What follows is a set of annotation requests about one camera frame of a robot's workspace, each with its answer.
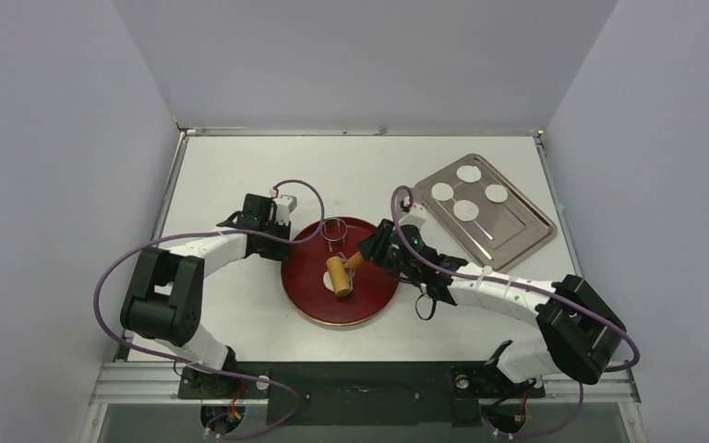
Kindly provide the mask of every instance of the white table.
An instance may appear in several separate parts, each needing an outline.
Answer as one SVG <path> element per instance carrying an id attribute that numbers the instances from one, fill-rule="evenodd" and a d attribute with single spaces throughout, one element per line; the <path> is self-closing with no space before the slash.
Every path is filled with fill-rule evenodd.
<path id="1" fill-rule="evenodd" d="M 163 233 L 208 231 L 239 210 L 247 192 L 268 195 L 284 178 L 314 185 L 325 199 L 327 216 L 352 216 L 376 225 L 390 217 L 395 186 L 413 186 L 469 153 L 485 157 L 559 226 L 555 239 L 510 274 L 559 280 L 574 273 L 530 137 L 192 137 Z M 318 221 L 318 204 L 309 191 L 284 186 L 282 192 L 298 196 L 293 235 Z M 426 223 L 422 235 L 441 253 L 469 258 L 435 220 Z M 280 266 L 253 256 L 205 280 L 202 324 L 232 346 L 241 361 L 482 360 L 504 340 L 539 334 L 499 314 L 444 304 L 431 321 L 422 321 L 414 309 L 418 291 L 408 285 L 400 285 L 388 306 L 365 323 L 322 326 L 287 299 Z M 428 308 L 428 301 L 420 302 L 421 312 Z M 163 350 L 141 337 L 134 341 Z M 155 358 L 131 353 L 129 360 Z"/>

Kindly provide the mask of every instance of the red plate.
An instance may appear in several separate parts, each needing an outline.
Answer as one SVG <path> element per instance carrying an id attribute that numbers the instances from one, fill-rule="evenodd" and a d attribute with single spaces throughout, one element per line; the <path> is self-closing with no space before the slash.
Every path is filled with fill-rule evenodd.
<path id="1" fill-rule="evenodd" d="M 348 295 L 336 297 L 325 288 L 322 280 L 327 271 L 325 261 L 340 252 L 351 257 L 357 252 L 357 242 L 377 229 L 367 221 L 339 218 L 349 228 L 343 245 L 334 245 L 331 252 L 327 240 L 321 235 L 303 244 L 291 245 L 291 256 L 282 263 L 282 284 L 289 299 L 301 312 L 320 323 L 345 326 L 375 316 L 390 302 L 398 282 L 388 277 L 384 269 L 367 261 L 354 273 L 354 289 Z M 311 235 L 317 224 L 306 227 L 297 238 Z"/>

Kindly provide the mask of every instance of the white wall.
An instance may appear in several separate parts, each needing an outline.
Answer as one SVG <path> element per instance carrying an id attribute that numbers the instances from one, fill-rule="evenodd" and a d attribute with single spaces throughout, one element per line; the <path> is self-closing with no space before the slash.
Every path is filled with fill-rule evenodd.
<path id="1" fill-rule="evenodd" d="M 149 237 L 176 141 L 109 0 L 0 1 L 0 441 L 77 438 L 113 350 L 91 291 Z"/>
<path id="2" fill-rule="evenodd" d="M 547 130 L 653 442 L 709 441 L 709 2 L 620 0 Z"/>
<path id="3" fill-rule="evenodd" d="M 543 128 L 616 0 L 114 0 L 181 126 Z"/>

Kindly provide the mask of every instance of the bolt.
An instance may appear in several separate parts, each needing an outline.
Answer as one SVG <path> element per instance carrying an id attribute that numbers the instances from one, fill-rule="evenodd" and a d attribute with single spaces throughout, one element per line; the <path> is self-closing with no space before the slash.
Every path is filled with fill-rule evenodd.
<path id="1" fill-rule="evenodd" d="M 458 389 L 466 389 L 469 387 L 469 379 L 463 375 L 457 376 L 455 378 L 455 386 L 457 386 Z"/>

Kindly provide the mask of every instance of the metal tray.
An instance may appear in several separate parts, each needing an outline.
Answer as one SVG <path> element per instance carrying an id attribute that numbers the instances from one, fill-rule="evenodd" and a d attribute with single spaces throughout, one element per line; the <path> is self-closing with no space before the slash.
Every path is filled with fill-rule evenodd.
<path id="1" fill-rule="evenodd" d="M 482 173 L 479 181 L 466 183 L 458 178 L 458 168 L 476 167 Z M 452 187 L 454 196 L 438 201 L 431 195 L 436 183 Z M 493 203 L 485 196 L 488 185 L 507 189 L 503 203 Z M 444 226 L 479 266 L 494 270 L 511 269 L 556 236 L 556 224 L 531 202 L 492 164 L 476 154 L 451 163 L 415 185 L 415 198 Z M 457 200 L 469 200 L 479 208 L 473 221 L 455 217 L 452 207 Z"/>

